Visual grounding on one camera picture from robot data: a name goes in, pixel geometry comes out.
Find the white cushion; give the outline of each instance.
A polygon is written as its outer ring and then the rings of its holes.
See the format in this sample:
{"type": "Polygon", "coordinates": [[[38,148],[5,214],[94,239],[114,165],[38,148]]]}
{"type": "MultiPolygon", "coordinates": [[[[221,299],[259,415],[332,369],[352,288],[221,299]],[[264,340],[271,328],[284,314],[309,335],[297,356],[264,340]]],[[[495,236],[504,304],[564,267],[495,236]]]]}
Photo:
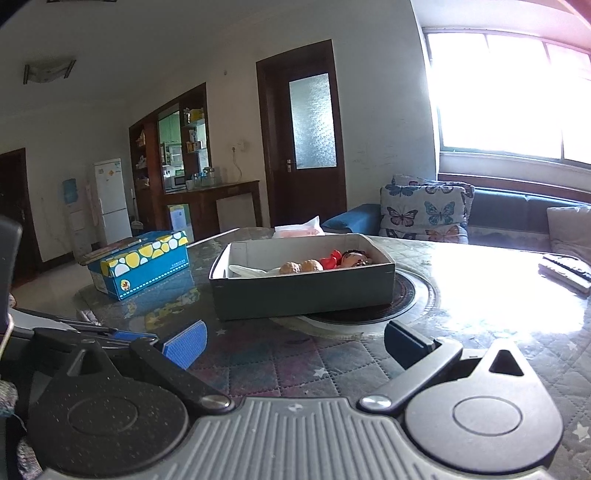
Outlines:
{"type": "Polygon", "coordinates": [[[547,212],[552,251],[591,264],[591,207],[552,207],[547,212]]]}
{"type": "Polygon", "coordinates": [[[386,185],[381,190],[379,234],[466,244],[465,194],[462,187],[386,185]]]}

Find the cardboard box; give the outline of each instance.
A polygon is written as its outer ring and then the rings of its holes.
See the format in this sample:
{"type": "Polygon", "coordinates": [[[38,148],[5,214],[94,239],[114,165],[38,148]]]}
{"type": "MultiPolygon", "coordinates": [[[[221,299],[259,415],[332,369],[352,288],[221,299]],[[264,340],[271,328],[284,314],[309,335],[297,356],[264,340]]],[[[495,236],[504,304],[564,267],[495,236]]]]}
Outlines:
{"type": "Polygon", "coordinates": [[[88,264],[97,290],[123,300],[189,266],[183,231],[149,232],[140,243],[88,264]]]}
{"type": "Polygon", "coordinates": [[[220,320],[332,312],[392,302],[395,264],[365,235],[307,236],[229,244],[209,274],[220,320]],[[286,262],[328,257],[337,249],[363,250],[374,262],[366,267],[314,273],[242,278],[230,265],[273,270],[286,262]]]}

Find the tissue box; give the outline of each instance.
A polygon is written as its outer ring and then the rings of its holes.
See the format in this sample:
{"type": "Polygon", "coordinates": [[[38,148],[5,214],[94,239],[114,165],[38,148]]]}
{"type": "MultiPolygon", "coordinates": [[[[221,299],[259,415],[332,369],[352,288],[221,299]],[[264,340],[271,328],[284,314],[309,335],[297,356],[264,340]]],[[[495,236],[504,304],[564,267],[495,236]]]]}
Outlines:
{"type": "Polygon", "coordinates": [[[140,242],[88,264],[97,290],[123,300],[189,266],[183,231],[149,232],[140,242]]]}

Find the blue cushion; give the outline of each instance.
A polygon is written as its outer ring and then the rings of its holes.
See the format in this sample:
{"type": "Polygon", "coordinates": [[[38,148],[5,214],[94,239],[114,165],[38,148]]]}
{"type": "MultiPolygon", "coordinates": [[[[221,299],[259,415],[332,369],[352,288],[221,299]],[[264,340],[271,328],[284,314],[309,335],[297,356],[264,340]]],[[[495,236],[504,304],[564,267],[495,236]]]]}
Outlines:
{"type": "Polygon", "coordinates": [[[576,207],[583,205],[572,200],[563,200],[540,195],[526,195],[527,198],[527,230],[528,232],[550,233],[546,210],[551,207],[576,207]]]}
{"type": "Polygon", "coordinates": [[[322,230],[332,233],[362,233],[377,235],[382,221],[380,206],[377,203],[364,203],[341,213],[322,224],[322,230]]]}
{"type": "Polygon", "coordinates": [[[526,195],[494,189],[476,189],[470,226],[504,228],[507,230],[527,229],[526,195]]]}

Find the wall socket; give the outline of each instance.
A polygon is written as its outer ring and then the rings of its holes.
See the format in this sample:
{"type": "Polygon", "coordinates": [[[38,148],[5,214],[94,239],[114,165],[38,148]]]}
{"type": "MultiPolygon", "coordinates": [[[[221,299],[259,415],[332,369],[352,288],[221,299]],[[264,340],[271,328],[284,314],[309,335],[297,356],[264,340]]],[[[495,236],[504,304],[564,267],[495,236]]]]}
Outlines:
{"type": "Polygon", "coordinates": [[[248,150],[248,142],[246,140],[239,140],[236,142],[236,150],[244,153],[248,150]]]}

